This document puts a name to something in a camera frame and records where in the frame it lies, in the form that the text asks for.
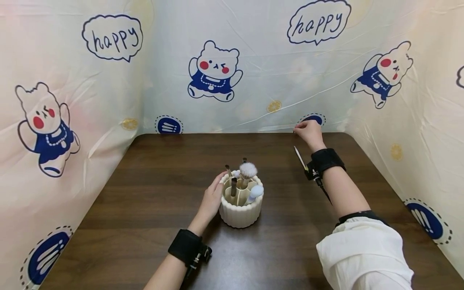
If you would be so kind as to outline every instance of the bear face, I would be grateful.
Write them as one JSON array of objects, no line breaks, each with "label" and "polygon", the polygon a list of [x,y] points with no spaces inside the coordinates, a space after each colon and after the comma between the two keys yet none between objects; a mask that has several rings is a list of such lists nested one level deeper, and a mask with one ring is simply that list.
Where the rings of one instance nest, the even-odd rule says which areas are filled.
[{"label": "bear face", "polygon": [[412,66],[412,58],[409,58],[407,54],[410,47],[411,43],[405,41],[377,61],[380,73],[387,78],[392,86],[399,84],[407,70]]},{"label": "bear face", "polygon": [[201,73],[215,79],[231,78],[237,70],[239,52],[237,49],[222,50],[209,40],[197,60]]},{"label": "bear face", "polygon": [[27,123],[32,131],[50,134],[58,130],[61,123],[60,107],[46,84],[38,83],[37,87],[30,91],[17,86],[16,96],[21,101]]}]

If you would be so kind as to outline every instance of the cartoon bear print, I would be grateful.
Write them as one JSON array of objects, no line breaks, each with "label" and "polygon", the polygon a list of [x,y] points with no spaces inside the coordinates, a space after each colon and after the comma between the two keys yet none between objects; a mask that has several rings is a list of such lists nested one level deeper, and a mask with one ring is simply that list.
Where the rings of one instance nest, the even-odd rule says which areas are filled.
[{"label": "cartoon bear print", "polygon": [[364,67],[362,76],[351,86],[352,93],[366,92],[372,95],[377,109],[382,109],[387,98],[401,89],[401,80],[412,67],[413,59],[408,51],[409,41],[402,42],[387,54],[374,55]]},{"label": "cartoon bear print", "polygon": [[58,104],[45,83],[32,90],[16,86],[25,120],[18,125],[24,147],[39,155],[39,168],[50,177],[63,175],[66,161],[80,149],[79,138],[70,129],[69,108]]},{"label": "cartoon bear print", "polygon": [[214,41],[207,41],[200,56],[190,60],[188,70],[192,81],[188,85],[189,95],[230,102],[234,97],[232,88],[243,76],[243,71],[237,70],[239,54],[235,48],[219,49]]}]

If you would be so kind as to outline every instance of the black wrist strap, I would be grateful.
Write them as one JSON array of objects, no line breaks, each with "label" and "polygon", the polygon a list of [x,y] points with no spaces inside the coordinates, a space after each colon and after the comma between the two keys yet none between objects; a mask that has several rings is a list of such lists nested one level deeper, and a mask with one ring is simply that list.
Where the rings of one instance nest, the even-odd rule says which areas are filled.
[{"label": "black wrist strap", "polygon": [[201,240],[202,237],[198,237],[189,230],[179,230],[168,249],[169,254],[184,262],[188,268],[184,279],[197,268],[200,261],[208,262],[211,257],[212,249],[203,244]]},{"label": "black wrist strap", "polygon": [[323,172],[331,167],[340,166],[346,171],[345,164],[332,148],[321,149],[311,155],[314,170],[323,178]]}]

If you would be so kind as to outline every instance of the white ribbed container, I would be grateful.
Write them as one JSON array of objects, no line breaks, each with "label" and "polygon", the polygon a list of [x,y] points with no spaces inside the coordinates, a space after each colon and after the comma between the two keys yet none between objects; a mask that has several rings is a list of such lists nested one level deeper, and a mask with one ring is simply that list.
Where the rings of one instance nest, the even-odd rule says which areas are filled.
[{"label": "white ribbed container", "polygon": [[[263,203],[264,194],[257,197],[253,203],[247,206],[232,205],[225,198],[226,193],[230,195],[230,179],[231,177],[229,177],[229,175],[225,175],[220,181],[224,184],[224,191],[222,193],[221,205],[219,206],[219,214],[221,215],[222,220],[231,227],[244,228],[251,226],[258,219],[259,214],[261,213],[261,205]],[[249,193],[253,186],[257,184],[263,186],[261,180],[257,176],[254,176],[251,180],[252,181],[248,183],[247,189],[239,189],[238,191],[240,193],[245,191],[246,193]]]}]

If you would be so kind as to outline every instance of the wrist-mounted device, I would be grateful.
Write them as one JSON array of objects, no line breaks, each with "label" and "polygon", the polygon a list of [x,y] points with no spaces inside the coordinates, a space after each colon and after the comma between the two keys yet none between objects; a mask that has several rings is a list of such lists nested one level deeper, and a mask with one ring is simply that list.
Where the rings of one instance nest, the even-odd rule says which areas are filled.
[{"label": "wrist-mounted device", "polygon": [[304,171],[306,178],[308,178],[308,180],[316,181],[317,185],[322,189],[322,191],[324,191],[324,194],[327,196],[329,201],[329,195],[325,191],[321,179],[324,171],[335,166],[340,166],[346,171],[345,164],[335,150],[327,148],[314,152],[311,155],[311,162],[306,165],[307,169]]},{"label": "wrist-mounted device", "polygon": [[198,237],[189,230],[179,230],[177,236],[168,249],[168,253],[185,263],[187,273],[184,280],[190,273],[197,269],[200,261],[208,262],[213,252],[210,247],[201,242],[202,237]]}]

